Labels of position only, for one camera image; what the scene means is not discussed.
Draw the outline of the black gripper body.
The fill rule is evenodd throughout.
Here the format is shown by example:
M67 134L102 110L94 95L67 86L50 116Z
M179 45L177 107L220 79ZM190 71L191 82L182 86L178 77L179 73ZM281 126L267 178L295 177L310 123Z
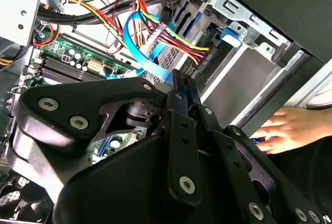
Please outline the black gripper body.
M162 190L167 145L145 138L74 176L60 193L54 223L225 223L202 176L197 147L200 200L189 206Z

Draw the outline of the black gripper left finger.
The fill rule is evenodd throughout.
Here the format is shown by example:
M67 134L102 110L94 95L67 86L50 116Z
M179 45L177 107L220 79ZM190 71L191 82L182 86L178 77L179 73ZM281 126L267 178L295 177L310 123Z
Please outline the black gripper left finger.
M88 167L93 142L145 127L147 138L167 145L162 190L195 206L200 178L195 123L188 111L199 102L194 85L177 70L159 85L133 77L29 88L17 101L11 146L25 165L15 170L58 202L67 182Z

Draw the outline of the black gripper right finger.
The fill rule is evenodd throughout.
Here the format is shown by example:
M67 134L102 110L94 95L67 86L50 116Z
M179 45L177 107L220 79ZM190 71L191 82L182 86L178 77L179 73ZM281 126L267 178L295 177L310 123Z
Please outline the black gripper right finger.
M255 147L239 128L219 126L201 104L196 83L184 81L194 119L205 185L225 223L324 223L324 213Z

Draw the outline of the person's bare hand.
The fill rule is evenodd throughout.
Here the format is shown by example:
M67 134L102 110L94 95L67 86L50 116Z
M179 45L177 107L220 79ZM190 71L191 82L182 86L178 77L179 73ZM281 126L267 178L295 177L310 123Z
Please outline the person's bare hand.
M282 107L251 138L264 138L257 147L274 155L304 147L328 136L331 136L331 108L308 110Z

